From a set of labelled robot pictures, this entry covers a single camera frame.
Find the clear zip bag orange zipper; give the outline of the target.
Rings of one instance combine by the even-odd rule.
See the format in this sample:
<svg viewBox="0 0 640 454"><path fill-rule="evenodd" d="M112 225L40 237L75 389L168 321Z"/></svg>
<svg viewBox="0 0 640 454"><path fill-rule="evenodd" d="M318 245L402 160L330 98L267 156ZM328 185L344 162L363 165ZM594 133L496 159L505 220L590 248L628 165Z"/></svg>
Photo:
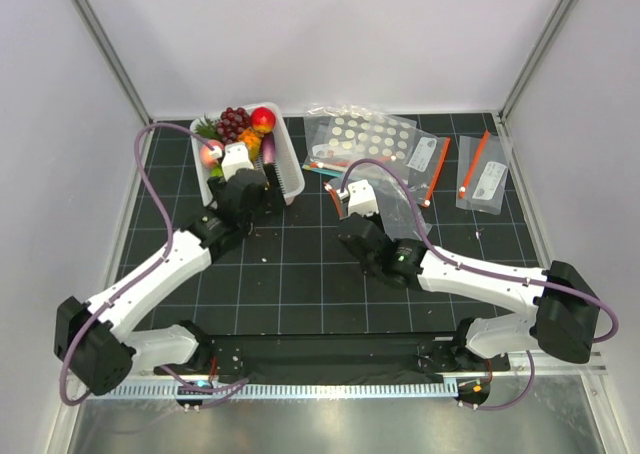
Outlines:
<svg viewBox="0 0 640 454"><path fill-rule="evenodd" d="M391 240L411 238L420 240L420 233L428 235L432 225L424 219L417 223L413 210L422 214L421 208L409 199L397 181L383 168L370 163L357 166L348 176L345 186L342 186L345 176L330 180L325 184L325 190L336 203L336 211L340 219L342 214L341 202L337 191L344 189L349 183L368 180L376 194L380 219L383 229Z"/></svg>

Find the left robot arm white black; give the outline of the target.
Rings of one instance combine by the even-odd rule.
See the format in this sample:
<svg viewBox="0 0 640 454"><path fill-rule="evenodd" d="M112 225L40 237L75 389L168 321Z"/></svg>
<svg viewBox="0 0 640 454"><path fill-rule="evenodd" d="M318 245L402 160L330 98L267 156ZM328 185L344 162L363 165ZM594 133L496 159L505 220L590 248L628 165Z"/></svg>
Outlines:
<svg viewBox="0 0 640 454"><path fill-rule="evenodd" d="M211 204L199 208L144 263L105 291L81 302L69 297L56 313L54 353L100 396L129 375L162 366L200 374L214 357L210 335L189 320L168 328L138 324L186 281L242 244L256 220L285 206L275 165L240 169L227 181L211 179Z"/></svg>

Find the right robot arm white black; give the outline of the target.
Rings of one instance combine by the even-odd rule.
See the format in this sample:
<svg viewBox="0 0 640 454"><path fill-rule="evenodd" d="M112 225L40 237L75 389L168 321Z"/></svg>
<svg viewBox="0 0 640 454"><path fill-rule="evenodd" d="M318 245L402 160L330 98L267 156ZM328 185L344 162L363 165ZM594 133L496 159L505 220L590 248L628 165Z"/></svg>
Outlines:
<svg viewBox="0 0 640 454"><path fill-rule="evenodd" d="M531 349L572 364L585 364L591 357L598 298L568 263L555 261L548 269L514 267L428 248L416 239L391 239L375 215L341 220L338 239L366 276L392 288L449 293L505 310L500 317L459 323L450 356L460 369Z"/></svg>

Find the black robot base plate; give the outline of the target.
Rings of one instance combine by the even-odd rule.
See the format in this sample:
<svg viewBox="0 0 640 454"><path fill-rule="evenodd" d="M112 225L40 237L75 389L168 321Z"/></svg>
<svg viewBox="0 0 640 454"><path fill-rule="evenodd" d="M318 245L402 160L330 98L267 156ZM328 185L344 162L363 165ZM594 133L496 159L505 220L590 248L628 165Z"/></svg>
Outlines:
<svg viewBox="0 0 640 454"><path fill-rule="evenodd" d="M215 367L224 382L329 386L421 384L474 373L486 378L510 369L507 356L483 360L462 349L451 332L217 335L211 345L197 368L171 368L206 375Z"/></svg>

